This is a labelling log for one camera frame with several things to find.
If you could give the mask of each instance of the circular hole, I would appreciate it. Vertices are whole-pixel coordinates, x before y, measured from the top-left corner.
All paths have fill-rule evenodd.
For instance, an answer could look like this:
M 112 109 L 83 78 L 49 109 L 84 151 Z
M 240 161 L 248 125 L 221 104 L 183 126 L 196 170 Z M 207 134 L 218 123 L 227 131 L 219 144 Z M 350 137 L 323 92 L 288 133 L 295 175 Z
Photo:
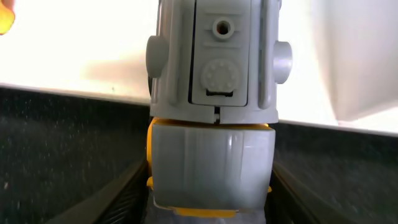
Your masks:
M 231 25 L 226 21 L 219 21 L 217 23 L 217 32 L 221 35 L 227 34 L 231 30 Z

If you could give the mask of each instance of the yellow orange object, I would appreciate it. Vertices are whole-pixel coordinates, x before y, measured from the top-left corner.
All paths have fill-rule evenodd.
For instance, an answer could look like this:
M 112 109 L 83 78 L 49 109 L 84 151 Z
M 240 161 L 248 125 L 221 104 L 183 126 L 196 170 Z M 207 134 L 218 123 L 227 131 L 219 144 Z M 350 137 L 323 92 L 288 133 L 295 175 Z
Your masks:
M 0 35 L 9 31 L 15 20 L 15 14 L 0 1 Z

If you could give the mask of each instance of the orange object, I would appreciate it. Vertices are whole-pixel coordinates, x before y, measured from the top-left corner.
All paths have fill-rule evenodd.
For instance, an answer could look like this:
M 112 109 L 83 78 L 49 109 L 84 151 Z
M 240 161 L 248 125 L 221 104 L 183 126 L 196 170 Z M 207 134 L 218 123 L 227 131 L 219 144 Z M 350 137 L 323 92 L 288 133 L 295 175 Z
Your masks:
M 8 32 L 15 20 L 15 14 L 12 11 L 12 2 L 7 0 L 4 4 L 0 1 L 0 35 Z

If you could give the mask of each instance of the granite countertop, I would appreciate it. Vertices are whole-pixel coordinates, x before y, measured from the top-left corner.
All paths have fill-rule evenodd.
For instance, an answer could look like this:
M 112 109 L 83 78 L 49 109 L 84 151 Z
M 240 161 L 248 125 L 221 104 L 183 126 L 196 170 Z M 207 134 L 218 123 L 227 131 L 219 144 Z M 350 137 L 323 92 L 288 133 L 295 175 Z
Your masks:
M 43 223 L 145 156 L 149 109 L 0 89 L 0 223 Z M 358 223 L 398 223 L 398 139 L 274 124 L 275 162 Z

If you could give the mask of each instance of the black surface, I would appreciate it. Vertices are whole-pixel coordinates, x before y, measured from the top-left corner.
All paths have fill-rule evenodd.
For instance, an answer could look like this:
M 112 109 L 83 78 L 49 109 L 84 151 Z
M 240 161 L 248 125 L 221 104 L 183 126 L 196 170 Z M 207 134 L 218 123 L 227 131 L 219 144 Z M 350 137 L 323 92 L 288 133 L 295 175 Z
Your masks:
M 149 109 L 0 89 L 0 223 L 42 223 L 144 156 Z M 398 223 L 398 139 L 275 124 L 275 161 L 358 223 Z M 305 203 L 311 200 L 303 196 Z
M 0 89 L 0 223 L 42 223 L 144 156 L 149 109 Z

